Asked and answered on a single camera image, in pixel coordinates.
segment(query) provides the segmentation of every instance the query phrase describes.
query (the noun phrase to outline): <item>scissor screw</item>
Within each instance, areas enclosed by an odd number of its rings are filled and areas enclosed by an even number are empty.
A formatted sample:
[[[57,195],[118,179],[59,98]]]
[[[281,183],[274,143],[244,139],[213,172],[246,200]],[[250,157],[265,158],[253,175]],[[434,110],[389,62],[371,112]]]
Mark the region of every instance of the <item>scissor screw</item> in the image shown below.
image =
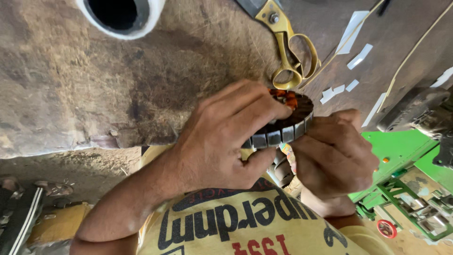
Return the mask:
[[[269,16],[269,22],[270,22],[271,24],[275,24],[275,23],[277,23],[279,20],[280,20],[280,17],[279,17],[279,15],[278,15],[277,13],[275,13],[275,12],[272,13],[272,14]]]

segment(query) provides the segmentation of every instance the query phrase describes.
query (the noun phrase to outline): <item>dusty floor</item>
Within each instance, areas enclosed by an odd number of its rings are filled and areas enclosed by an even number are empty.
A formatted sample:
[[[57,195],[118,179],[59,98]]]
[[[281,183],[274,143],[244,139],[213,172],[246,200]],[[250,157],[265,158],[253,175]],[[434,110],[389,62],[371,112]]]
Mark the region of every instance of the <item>dusty floor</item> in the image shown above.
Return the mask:
[[[138,170],[141,148],[92,148],[35,157],[0,160],[0,176],[12,174],[23,186],[37,180],[67,183],[74,188],[71,201],[96,203],[113,186]]]

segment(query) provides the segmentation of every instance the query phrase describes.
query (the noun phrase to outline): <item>slipper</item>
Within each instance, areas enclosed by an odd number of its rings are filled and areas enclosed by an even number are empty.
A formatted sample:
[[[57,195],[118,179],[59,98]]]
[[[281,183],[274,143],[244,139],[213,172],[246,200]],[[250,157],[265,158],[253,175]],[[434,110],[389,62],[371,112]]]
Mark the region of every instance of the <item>slipper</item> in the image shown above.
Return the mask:
[[[20,194],[25,191],[25,189],[19,184],[19,181],[17,180],[17,178],[12,176],[11,174],[0,176],[1,184],[3,183],[4,180],[11,180],[14,182],[15,189],[12,192],[17,192]]]
[[[40,188],[43,188],[46,191],[46,196],[71,195],[74,191],[72,187],[62,183],[37,181],[34,184]]]

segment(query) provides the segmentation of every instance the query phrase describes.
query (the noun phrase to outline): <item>scissors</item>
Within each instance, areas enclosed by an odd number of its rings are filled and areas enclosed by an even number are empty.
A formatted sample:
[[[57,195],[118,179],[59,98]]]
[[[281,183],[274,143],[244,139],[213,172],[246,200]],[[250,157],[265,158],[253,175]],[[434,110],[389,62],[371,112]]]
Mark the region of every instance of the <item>scissors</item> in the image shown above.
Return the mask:
[[[277,38],[282,63],[272,74],[272,83],[276,88],[284,90],[294,88],[303,80],[310,78],[314,74],[318,65],[318,54],[316,53],[316,49],[308,36],[294,33],[288,17],[283,13],[279,0],[236,1],[250,16],[252,16],[252,18],[266,24],[270,30],[274,32],[275,37]],[[301,64],[300,59],[289,47],[290,40],[296,36],[302,37],[310,49],[311,65],[310,70],[306,75],[304,75],[304,67]],[[276,82],[275,78],[284,71],[292,72],[293,76],[291,80],[286,83]]]

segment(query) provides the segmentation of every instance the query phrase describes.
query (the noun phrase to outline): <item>foot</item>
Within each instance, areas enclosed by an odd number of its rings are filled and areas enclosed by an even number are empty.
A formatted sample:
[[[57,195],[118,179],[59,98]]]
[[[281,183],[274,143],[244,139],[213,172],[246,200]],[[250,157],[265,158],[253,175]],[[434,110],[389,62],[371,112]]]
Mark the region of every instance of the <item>foot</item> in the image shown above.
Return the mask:
[[[22,186],[17,181],[17,178],[12,175],[6,175],[0,177],[1,187],[12,192],[21,192],[23,190]]]
[[[64,196],[70,195],[73,192],[73,189],[69,185],[62,183],[37,181],[34,184],[43,188],[46,191],[46,196]]]

